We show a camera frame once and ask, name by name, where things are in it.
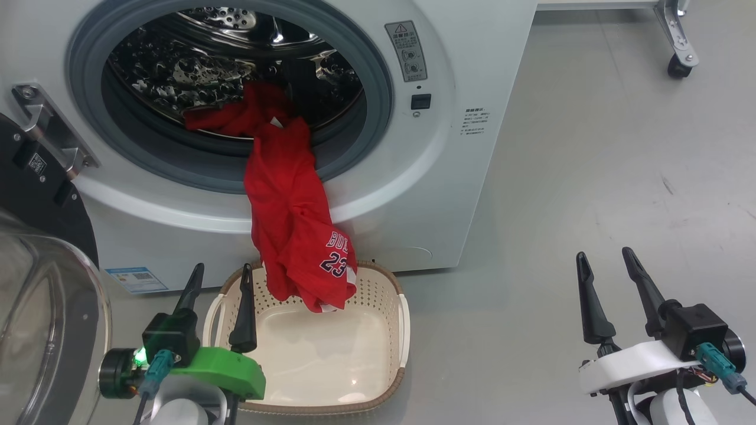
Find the caster wheel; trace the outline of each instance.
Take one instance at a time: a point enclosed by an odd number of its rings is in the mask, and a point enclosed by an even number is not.
[[[667,65],[667,74],[675,79],[683,79],[690,75],[690,71],[692,71],[692,67],[687,67],[680,63],[680,60],[677,59],[677,55],[673,54],[672,58],[669,60],[669,65]]]

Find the qr code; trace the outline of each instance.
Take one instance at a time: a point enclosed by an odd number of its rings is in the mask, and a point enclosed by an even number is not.
[[[39,154],[34,154],[32,157],[32,160],[29,161],[29,167],[34,170],[37,175],[42,175],[42,172],[45,171],[45,167],[47,166],[47,163],[45,160],[42,159],[42,157],[39,156]]]

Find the door hinge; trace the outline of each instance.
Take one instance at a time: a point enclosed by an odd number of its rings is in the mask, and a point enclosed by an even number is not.
[[[84,167],[100,166],[89,146],[39,84],[14,85],[11,93],[29,118],[26,125],[20,126],[21,129],[50,151],[66,170],[69,179],[74,179]]]

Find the blue connector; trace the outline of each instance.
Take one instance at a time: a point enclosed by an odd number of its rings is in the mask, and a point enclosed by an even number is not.
[[[711,343],[703,343],[696,349],[696,359],[707,372],[711,372],[722,381],[722,384],[730,394],[738,394],[739,387],[745,388],[748,382],[735,372],[735,365]]]
[[[139,386],[139,394],[142,398],[152,400],[160,388],[160,383],[168,376],[173,369],[173,353],[168,349],[161,349],[152,359],[147,373],[144,374],[144,380]]]

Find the transparent door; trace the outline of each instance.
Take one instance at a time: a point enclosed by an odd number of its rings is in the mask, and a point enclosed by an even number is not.
[[[79,249],[0,209],[0,424],[87,423],[110,308]]]

